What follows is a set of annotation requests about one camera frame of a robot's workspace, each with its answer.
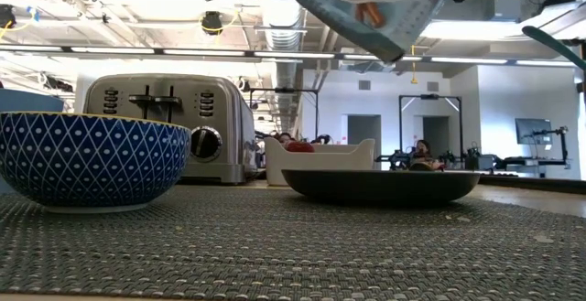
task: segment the doorway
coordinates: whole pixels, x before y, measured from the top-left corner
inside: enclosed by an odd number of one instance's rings
[[[450,150],[450,117],[423,117],[423,138],[435,157]]]
[[[359,145],[363,140],[374,139],[374,158],[381,155],[381,116],[348,115],[348,145]],[[374,169],[381,169],[381,163],[374,163]]]

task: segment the black plate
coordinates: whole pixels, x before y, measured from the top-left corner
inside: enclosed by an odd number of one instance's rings
[[[283,169],[297,192],[327,201],[383,201],[396,205],[437,205],[466,196],[480,174]]]

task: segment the monitor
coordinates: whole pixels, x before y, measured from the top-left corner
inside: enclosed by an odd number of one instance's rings
[[[551,134],[534,135],[534,132],[551,131],[548,119],[515,119],[516,142],[518,145],[552,145]]]

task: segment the toaster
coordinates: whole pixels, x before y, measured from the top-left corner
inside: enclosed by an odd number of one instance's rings
[[[243,183],[256,174],[251,109],[224,78],[184,74],[119,74],[89,87],[85,113],[179,124],[191,130],[184,179]]]

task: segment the snack bag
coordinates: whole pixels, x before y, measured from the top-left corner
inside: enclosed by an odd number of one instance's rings
[[[445,0],[297,0],[384,62],[400,59]]]

